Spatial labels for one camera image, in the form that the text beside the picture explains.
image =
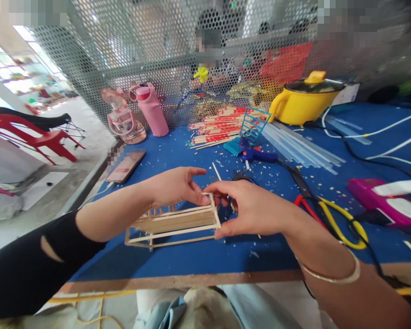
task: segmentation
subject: metal mesh panel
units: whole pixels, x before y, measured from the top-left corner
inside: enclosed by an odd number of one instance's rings
[[[411,1],[328,3],[332,8],[315,0],[69,0],[67,27],[29,28],[105,125],[111,108],[100,99],[102,88],[128,90],[133,81],[154,84],[174,126],[226,101],[267,108],[284,83],[315,69],[363,83],[363,95],[387,79],[411,78]],[[209,70],[200,99],[192,93],[199,86],[197,28],[222,32],[221,66]],[[137,104],[128,106],[147,126]]]

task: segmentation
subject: blue tabletop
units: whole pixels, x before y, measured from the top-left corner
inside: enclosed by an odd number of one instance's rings
[[[348,111],[335,115],[362,126],[363,132],[366,133],[379,130],[411,115],[411,109],[368,103],[355,103],[348,105],[348,108]],[[364,208],[346,190],[349,179],[381,178],[388,182],[410,179],[398,170],[353,159],[346,151],[342,140],[330,138],[321,130],[306,128],[300,133],[303,136],[312,137],[314,143],[347,161],[342,167],[335,169],[338,175],[333,175],[322,168],[312,167],[301,168],[301,172],[314,193],[348,209],[352,215],[363,213]],[[190,149],[186,144],[190,141],[191,134],[192,132],[186,126],[176,127],[172,128],[169,135],[165,137],[156,138],[149,133],[143,143],[126,146],[126,152],[145,148],[146,155],[125,185],[135,184],[178,166],[196,166],[208,170],[207,175],[195,178],[198,185],[204,188],[217,180],[212,162],[217,165],[223,180],[230,180],[233,177],[233,169],[244,168],[241,159],[231,155],[222,145],[198,151]],[[411,120],[369,137],[373,141],[371,145],[365,146],[353,139],[350,139],[350,144],[357,154],[367,157],[389,150],[410,137]],[[260,140],[259,145],[264,152],[275,152],[266,140]],[[396,151],[395,156],[411,161],[411,144]],[[393,163],[411,170],[408,164],[395,161]],[[254,162],[250,175],[261,187],[291,202],[299,195],[299,189],[289,172],[277,164]],[[101,190],[105,189],[106,185],[107,183],[104,183]],[[121,187],[114,186],[110,191]],[[223,222],[222,209],[219,212]],[[334,216],[341,230],[353,241],[347,229],[346,219],[337,213],[334,213]],[[277,219],[280,220],[280,214],[277,214]],[[411,249],[404,243],[404,241],[411,243],[411,229],[403,232],[367,223],[364,223],[363,227],[381,263],[411,262]],[[184,239],[196,237],[198,234],[192,233]],[[219,241],[205,240],[156,248],[152,252],[145,248],[125,246],[124,240],[125,234],[122,233],[110,241],[104,250],[72,277],[71,281],[280,271],[298,268],[292,251],[280,234],[262,236],[261,239],[257,235],[243,235]],[[164,242],[175,240],[179,240],[179,237],[165,238]],[[362,261],[371,263],[367,251],[353,250],[353,252]]]

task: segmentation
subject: phone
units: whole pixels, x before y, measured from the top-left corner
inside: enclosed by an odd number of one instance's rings
[[[146,152],[129,153],[121,163],[108,175],[105,179],[107,182],[122,184],[132,174],[134,169],[139,164],[140,160],[145,156]]]

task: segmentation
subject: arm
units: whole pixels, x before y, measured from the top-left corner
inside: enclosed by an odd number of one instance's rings
[[[332,279],[355,270],[350,252],[303,210],[246,181],[216,182],[205,188],[216,204],[236,200],[238,217],[224,223],[215,238],[236,234],[282,233],[301,264]],[[339,328],[411,328],[411,306],[369,265],[360,263],[358,280],[334,284],[305,270],[306,282]]]
[[[176,168],[117,190],[0,250],[0,319],[36,313],[110,239],[150,207],[209,199],[192,181],[200,168]]]

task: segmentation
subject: water bottle lid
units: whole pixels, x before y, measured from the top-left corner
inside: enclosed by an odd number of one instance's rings
[[[137,99],[139,101],[145,101],[151,95],[151,88],[149,87],[139,87],[136,89]]]

